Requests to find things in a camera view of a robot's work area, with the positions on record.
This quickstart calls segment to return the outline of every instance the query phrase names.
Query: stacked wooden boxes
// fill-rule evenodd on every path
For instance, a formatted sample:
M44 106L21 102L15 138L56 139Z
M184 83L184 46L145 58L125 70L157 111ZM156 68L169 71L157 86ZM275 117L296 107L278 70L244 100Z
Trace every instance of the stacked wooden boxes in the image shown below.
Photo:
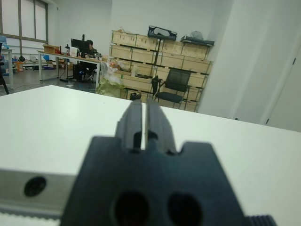
M202 88L205 87L208 74L212 68L212 62L207 60L208 46L163 40L160 43L157 66L154 66L159 40L139 34L112 31L111 41L113 45L110 46L110 60L122 62L126 65L126 68L131 70L135 67L139 74L152 77L157 75L165 81L170 68L191 71L188 104L193 106L188 110L195 111Z

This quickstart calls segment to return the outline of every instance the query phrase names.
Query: gray floor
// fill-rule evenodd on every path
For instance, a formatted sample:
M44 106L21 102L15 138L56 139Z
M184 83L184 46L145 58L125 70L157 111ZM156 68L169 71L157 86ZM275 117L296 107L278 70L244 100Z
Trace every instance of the gray floor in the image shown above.
M60 70L60 75L62 79L65 79L66 72ZM43 70L44 80L39 80L39 71L34 71L33 69L28 69L23 72L18 72L14 74L14 89L9 89L9 93L16 93L25 91L28 89L35 89L42 86L55 85L60 87L66 87L70 89L77 89L81 91L95 93L95 77L94 82L77 82L77 81L68 81L63 82L56 78L56 71ZM68 71L68 77L72 76L72 71ZM8 76L4 76L5 82L8 84ZM0 85L0 96L6 95L5 89Z

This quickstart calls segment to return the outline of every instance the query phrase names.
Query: window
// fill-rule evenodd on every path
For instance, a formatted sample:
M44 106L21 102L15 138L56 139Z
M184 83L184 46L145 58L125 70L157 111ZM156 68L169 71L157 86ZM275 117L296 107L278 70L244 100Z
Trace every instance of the window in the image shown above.
M0 0L0 35L13 55L36 55L48 43L48 5L41 0Z

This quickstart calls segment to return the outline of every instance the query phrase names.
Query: white door frame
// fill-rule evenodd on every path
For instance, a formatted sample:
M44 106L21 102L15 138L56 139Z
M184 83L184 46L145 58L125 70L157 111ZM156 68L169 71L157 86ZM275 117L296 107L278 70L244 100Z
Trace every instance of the white door frame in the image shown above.
M293 61L294 59L298 56L298 53L299 51L301 51L301 26L299 28L299 31L298 31L298 34L296 35L296 38L293 42L291 46L291 53L287 59L287 62L281 72L281 75L279 77L279 80L278 80L278 83L274 89L274 92L272 94L272 97L270 99L270 102L269 104L266 106L263 114L262 114L262 117L260 119L260 122L259 124L261 125L265 125L266 122L268 121L268 119L270 118L275 106L276 106L276 103L278 101L278 98L279 96L281 95L281 92L284 88L284 85L288 79L288 76L290 75L291 73L291 70L292 70L292 67L293 67Z

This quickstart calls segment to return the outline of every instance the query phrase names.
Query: person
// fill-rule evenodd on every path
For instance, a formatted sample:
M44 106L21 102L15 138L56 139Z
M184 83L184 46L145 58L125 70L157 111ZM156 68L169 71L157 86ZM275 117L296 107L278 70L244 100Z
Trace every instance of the person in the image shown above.
M94 54L97 54L97 50L93 48L92 40L87 40L86 42L89 43L89 51L87 52L87 54L89 55L89 57L94 58Z
M93 48L93 42L92 40L87 40L87 43L89 43L89 50L87 52L87 56L89 58L94 58L94 54L97 54L97 50L95 48ZM87 63L87 62L83 62L83 65L85 68L87 68L87 75L90 77L93 74L93 71L96 69L96 65L95 64L91 64L91 63Z

